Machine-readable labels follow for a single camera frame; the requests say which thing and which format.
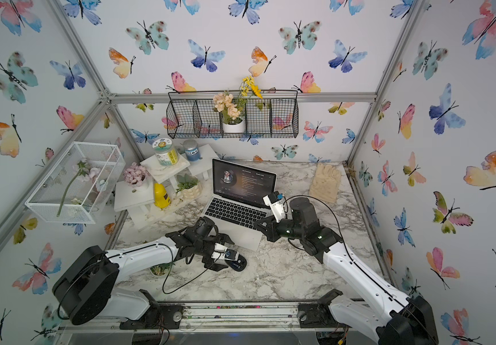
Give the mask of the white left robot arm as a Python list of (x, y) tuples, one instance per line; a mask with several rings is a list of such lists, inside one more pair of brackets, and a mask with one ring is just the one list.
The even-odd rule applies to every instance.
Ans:
[(153, 328), (161, 313), (146, 290), (124, 290), (117, 283), (153, 266), (190, 263), (201, 257), (206, 270), (219, 272), (232, 268), (241, 272), (246, 259), (233, 250), (229, 235), (221, 233), (207, 217), (191, 226), (167, 233), (146, 244), (122, 250), (104, 251), (88, 247), (52, 288), (58, 300), (57, 315), (74, 326), (94, 319), (119, 318), (131, 329)]

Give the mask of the black wireless mouse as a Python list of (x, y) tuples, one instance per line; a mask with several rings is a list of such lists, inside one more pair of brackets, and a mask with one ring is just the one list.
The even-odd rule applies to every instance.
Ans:
[(227, 250), (224, 256), (225, 263), (236, 272), (242, 272), (246, 266), (246, 259), (234, 250)]

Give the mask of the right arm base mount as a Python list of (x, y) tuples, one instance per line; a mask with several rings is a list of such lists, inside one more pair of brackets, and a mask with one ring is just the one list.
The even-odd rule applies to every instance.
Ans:
[(309, 303), (299, 303), (297, 319), (302, 329), (325, 329), (347, 326), (334, 318), (330, 311), (332, 301), (344, 294), (340, 290), (333, 289), (320, 299)]

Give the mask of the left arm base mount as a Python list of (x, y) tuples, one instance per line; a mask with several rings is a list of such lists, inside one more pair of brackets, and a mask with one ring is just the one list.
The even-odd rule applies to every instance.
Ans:
[(163, 329), (177, 330), (183, 319), (184, 306), (179, 304), (160, 304), (148, 291), (140, 289), (140, 293), (147, 298), (150, 307), (138, 320), (127, 319), (120, 323), (121, 330)]

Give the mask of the green plant near left arm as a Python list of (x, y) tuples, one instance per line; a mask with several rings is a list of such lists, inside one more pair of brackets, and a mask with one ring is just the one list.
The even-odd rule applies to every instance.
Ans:
[(150, 272), (156, 277), (162, 277), (167, 275), (172, 267), (173, 267), (172, 263), (158, 264), (150, 267)]

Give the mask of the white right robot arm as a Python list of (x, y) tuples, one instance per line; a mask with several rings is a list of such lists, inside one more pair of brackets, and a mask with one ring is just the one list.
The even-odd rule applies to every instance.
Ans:
[(434, 314), (421, 296), (410, 297), (369, 268), (337, 230), (322, 225), (309, 196), (289, 199), (278, 192), (263, 198), (271, 216), (255, 221), (270, 242), (296, 239), (304, 251), (337, 273), (361, 299), (353, 301), (332, 290), (321, 298), (327, 316), (376, 344), (437, 344)]

